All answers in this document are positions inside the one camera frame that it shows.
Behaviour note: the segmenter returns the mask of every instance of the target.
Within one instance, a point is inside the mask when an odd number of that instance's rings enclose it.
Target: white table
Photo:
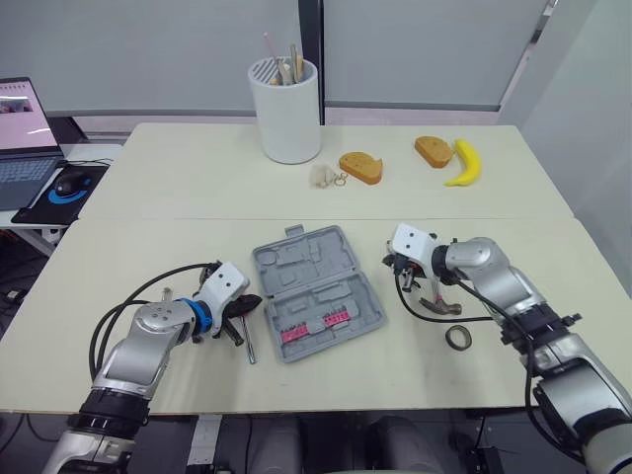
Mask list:
[[[88,394],[87,353],[99,318],[146,280],[171,268],[214,259],[233,262],[261,293],[251,251],[284,236],[296,220],[80,219],[23,303],[0,343],[0,409],[73,412]],[[464,353],[443,339],[447,325],[424,323],[401,306],[380,261],[395,220],[302,221],[305,230],[338,224],[346,233],[388,315],[370,334],[285,364],[277,359],[263,305],[249,316],[259,359],[223,337],[172,351],[152,402],[153,413],[235,413],[302,410],[422,409],[521,406],[524,369],[491,322],[468,324],[474,344]],[[588,233],[572,219],[411,220],[446,240],[494,238],[561,315],[581,312],[580,333],[621,383],[632,390],[622,356],[632,330],[632,303]],[[191,294],[198,272],[165,282]],[[144,297],[159,300],[163,284]],[[483,306],[451,287],[464,315]],[[121,318],[111,342],[123,337]]]
[[[413,147],[420,135],[461,137],[483,160],[479,181],[443,185],[458,158],[433,169]],[[325,126],[322,150],[301,165],[268,159],[254,125],[144,123],[83,207],[80,218],[411,219],[572,217],[513,126]],[[384,160],[375,186],[310,188],[313,164],[339,170],[350,151]]]
[[[114,160],[122,150],[117,144],[100,144],[100,143],[80,143],[80,144],[62,144],[59,145],[66,160],[68,161],[91,161],[91,160]],[[41,188],[45,190],[54,181],[61,169],[55,171],[46,184]],[[50,256],[54,251],[48,241],[43,239],[34,229],[63,229],[66,226],[61,224],[21,224],[12,222],[11,219],[16,215],[18,209],[1,210],[0,211],[0,229],[12,230],[15,234],[26,240],[40,252]]]

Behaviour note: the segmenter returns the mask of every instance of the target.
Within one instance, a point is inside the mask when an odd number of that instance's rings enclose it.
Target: robotic arm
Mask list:
[[[226,316],[254,309],[261,298],[241,295],[249,281],[229,263],[200,279],[193,299],[149,303],[136,310],[127,337],[112,349],[79,413],[69,418],[70,429],[43,474],[125,472],[171,349],[204,333],[218,337],[221,330],[236,346],[243,343]]]
[[[592,474],[632,473],[632,398],[582,338],[569,332],[579,315],[560,318],[491,239],[441,245],[433,234],[402,223],[388,246],[396,276],[405,272],[409,281],[420,275],[444,284],[470,280],[495,303],[502,310],[493,313],[502,342],[518,350],[525,366],[533,357],[533,375],[541,377],[533,395],[559,443],[580,451]]]

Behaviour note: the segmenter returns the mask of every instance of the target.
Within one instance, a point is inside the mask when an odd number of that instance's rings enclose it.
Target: mouse pad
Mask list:
[[[23,207],[13,216],[11,222],[19,224],[62,224],[70,225],[77,219],[79,211],[86,202],[93,189],[99,184],[103,175],[108,171],[107,166],[67,166],[55,180],[64,174],[81,170],[86,174],[86,181],[90,183],[83,186],[81,191],[70,196],[59,196],[51,184],[41,194],[33,207]]]

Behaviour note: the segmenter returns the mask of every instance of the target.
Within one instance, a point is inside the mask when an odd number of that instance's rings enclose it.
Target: keychain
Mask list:
[[[327,165],[314,165],[309,173],[309,183],[318,188],[327,188],[331,184],[335,186],[344,186],[347,183],[347,173],[336,174]]]

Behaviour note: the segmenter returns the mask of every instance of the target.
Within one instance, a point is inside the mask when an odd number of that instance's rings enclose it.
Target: blue ring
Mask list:
[[[213,319],[206,315],[206,312],[201,307],[201,305],[196,301],[191,301],[190,299],[180,298],[178,301],[184,301],[191,309],[194,310],[197,316],[197,320],[199,321],[199,331],[201,333],[206,333],[210,329],[210,325],[213,323]]]
[[[71,202],[74,202],[75,200],[79,200],[80,198],[85,196],[87,193],[88,192],[84,190],[84,191],[78,191],[76,193],[73,193],[70,196],[60,196],[57,194],[55,190],[50,190],[48,192],[48,200],[52,202],[53,204],[69,204]]]

